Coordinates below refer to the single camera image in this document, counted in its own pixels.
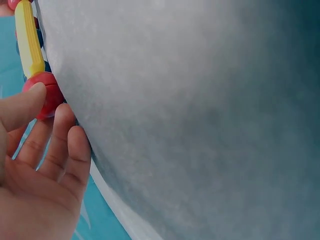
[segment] plastic toy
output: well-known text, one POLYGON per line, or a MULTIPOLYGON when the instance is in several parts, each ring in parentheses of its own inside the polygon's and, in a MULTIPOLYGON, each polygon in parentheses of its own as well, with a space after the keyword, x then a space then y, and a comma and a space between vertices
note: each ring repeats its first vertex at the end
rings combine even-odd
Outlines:
POLYGON ((41 48, 44 40, 39 22, 34 17, 31 2, 33 0, 8 0, 8 6, 14 10, 16 28, 16 51, 20 55, 25 84, 22 91, 29 90, 36 83, 46 86, 45 104, 36 117, 38 120, 51 118, 57 107, 64 102, 55 76, 48 62, 44 61, 41 48))

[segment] yellow handle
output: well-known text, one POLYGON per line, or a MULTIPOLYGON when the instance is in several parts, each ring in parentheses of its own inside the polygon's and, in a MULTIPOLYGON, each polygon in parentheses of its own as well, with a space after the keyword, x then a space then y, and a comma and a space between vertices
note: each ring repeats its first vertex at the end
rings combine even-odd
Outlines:
POLYGON ((15 8, 15 30, 24 75, 29 79, 45 71, 34 13, 28 0, 21 0, 15 8))

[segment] red bead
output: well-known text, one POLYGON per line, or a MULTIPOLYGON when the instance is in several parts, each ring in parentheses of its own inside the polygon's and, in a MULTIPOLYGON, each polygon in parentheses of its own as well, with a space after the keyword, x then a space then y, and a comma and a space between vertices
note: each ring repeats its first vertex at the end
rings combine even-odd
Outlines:
POLYGON ((64 96, 61 93, 55 76, 51 72, 41 72, 29 78, 22 91, 28 91, 36 83, 43 83, 46 87, 46 97, 44 106, 36 117, 38 120, 51 118, 55 115, 57 107, 64 102, 64 96))
POLYGON ((36 29, 40 29, 38 18, 34 17, 34 24, 36 29))
POLYGON ((18 3, 20 3, 21 0, 8 0, 8 6, 11 10, 15 10, 18 3))

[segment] teal background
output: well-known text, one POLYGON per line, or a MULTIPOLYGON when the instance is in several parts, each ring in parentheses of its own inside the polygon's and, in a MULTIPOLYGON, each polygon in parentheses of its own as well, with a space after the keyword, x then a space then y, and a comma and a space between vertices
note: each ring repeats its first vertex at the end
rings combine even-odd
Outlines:
MULTIPOLYGON (((24 84, 20 58, 16 52, 15 19, 0 17, 0 98, 21 92, 24 84)), ((33 121, 21 140, 28 136, 33 121)), ((90 176, 82 202, 81 217, 72 240, 130 240, 105 202, 90 176)))

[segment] skin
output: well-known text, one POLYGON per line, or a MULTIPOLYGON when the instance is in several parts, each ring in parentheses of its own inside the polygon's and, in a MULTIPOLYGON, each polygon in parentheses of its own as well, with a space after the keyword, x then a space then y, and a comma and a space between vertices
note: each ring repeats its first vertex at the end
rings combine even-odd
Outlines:
POLYGON ((54 119, 37 121, 15 160, 28 123, 40 112, 46 88, 0 100, 0 236, 10 240, 69 240, 80 216, 91 151, 68 104, 54 119), (43 164, 38 166, 51 137, 43 164))
POLYGON ((14 15, 14 11, 12 11, 7 4, 7 0, 0 0, 0 17, 7 17, 14 15))

